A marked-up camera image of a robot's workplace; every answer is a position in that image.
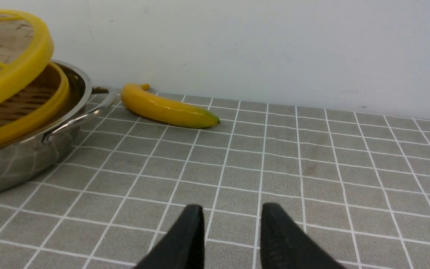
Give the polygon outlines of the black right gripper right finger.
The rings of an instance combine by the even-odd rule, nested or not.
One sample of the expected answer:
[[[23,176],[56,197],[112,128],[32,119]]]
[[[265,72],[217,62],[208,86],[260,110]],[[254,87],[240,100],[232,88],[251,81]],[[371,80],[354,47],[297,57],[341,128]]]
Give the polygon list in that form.
[[[264,203],[261,213],[263,269],[343,269],[317,245],[278,203]]]

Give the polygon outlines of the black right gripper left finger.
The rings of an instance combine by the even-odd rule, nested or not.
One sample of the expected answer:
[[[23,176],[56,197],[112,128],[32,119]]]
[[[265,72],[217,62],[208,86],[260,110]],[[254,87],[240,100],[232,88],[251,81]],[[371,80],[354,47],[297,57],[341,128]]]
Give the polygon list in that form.
[[[203,208],[185,206],[170,230],[135,269],[203,269],[205,230]]]

